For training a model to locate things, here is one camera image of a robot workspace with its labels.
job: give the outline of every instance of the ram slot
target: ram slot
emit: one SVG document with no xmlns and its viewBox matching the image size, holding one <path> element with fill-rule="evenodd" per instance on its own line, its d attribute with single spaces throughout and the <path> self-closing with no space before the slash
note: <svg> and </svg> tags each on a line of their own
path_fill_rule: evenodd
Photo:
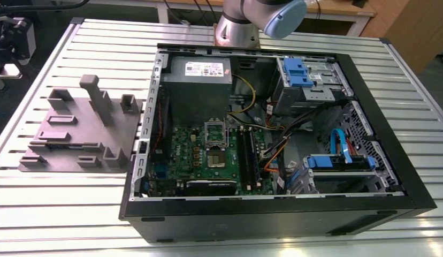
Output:
<svg viewBox="0 0 443 257">
<path fill-rule="evenodd" d="M 259 166 L 257 166 L 257 153 L 256 153 L 256 147 L 255 147 L 255 138 L 253 138 L 253 133 L 252 131 L 248 131 L 245 133 L 245 136 L 248 136 L 248 145 L 249 145 L 249 150 L 248 150 L 248 159 L 251 163 L 251 167 L 253 169 L 252 175 L 255 178 L 255 182 L 259 182 L 261 177 L 259 175 Z"/>
<path fill-rule="evenodd" d="M 248 152 L 247 144 L 244 140 L 245 131 L 237 130 L 236 141 L 237 141 L 237 159 L 239 159 L 239 175 L 240 175 L 240 185 L 243 189 L 251 188 L 252 181 L 248 175 Z"/>
</svg>

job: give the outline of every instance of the floor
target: floor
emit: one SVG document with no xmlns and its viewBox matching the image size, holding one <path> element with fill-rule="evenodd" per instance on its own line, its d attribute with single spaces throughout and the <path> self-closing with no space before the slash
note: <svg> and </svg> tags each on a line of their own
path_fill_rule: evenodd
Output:
<svg viewBox="0 0 443 257">
<path fill-rule="evenodd" d="M 205 24 L 197 11 L 175 11 L 175 15 L 181 19 L 187 19 L 195 25 Z M 157 22 L 156 10 L 148 7 L 85 5 L 77 10 L 60 13 L 40 13 L 37 20 L 35 20 L 35 34 L 39 44 L 29 63 L 29 69 L 33 73 L 37 73 L 40 67 L 44 65 L 72 17 Z M 209 13 L 207 13 L 205 19 L 209 24 L 213 23 L 213 16 Z M 419 79 L 443 108 L 443 63 L 439 58 L 431 62 L 427 69 L 419 75 Z M 8 81 L 7 91 L 0 93 L 0 133 L 27 93 L 31 81 L 32 80 Z"/>
</svg>

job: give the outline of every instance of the silver metal cylinder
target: silver metal cylinder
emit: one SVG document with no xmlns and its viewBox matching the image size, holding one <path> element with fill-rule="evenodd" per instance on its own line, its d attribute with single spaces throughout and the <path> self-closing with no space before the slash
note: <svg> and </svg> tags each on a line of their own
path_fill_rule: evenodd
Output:
<svg viewBox="0 0 443 257">
<path fill-rule="evenodd" d="M 257 27 L 252 24 L 239 24 L 221 16 L 215 30 L 216 45 L 224 47 L 253 48 L 259 45 Z"/>
</svg>

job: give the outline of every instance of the motherboard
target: motherboard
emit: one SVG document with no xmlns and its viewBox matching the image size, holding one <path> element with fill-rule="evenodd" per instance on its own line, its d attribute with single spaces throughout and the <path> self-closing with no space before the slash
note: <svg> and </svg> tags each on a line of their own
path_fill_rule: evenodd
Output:
<svg viewBox="0 0 443 257">
<path fill-rule="evenodd" d="M 221 190 L 228 187 L 235 195 L 273 194 L 272 176 L 252 160 L 264 149 L 261 130 L 224 129 L 215 124 L 173 127 L 169 160 L 153 163 L 156 179 L 145 183 L 147 192 L 152 196 L 181 196 L 191 187 L 223 184 Z"/>
</svg>

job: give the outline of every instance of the ribbed aluminum surface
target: ribbed aluminum surface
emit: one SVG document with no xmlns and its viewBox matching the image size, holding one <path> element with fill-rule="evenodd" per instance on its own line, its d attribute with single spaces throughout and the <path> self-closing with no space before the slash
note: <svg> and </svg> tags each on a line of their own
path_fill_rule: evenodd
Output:
<svg viewBox="0 0 443 257">
<path fill-rule="evenodd" d="M 75 97 L 83 74 L 111 98 L 147 98 L 156 43 L 211 45 L 211 27 L 85 20 L 67 32 L 0 138 L 0 254 L 83 256 L 443 256 L 443 116 L 377 39 L 293 34 L 260 37 L 263 48 L 349 54 L 439 208 L 356 236 L 149 245 L 117 220 L 124 174 L 23 173 L 19 159 L 49 104 L 52 88 Z"/>
</svg>

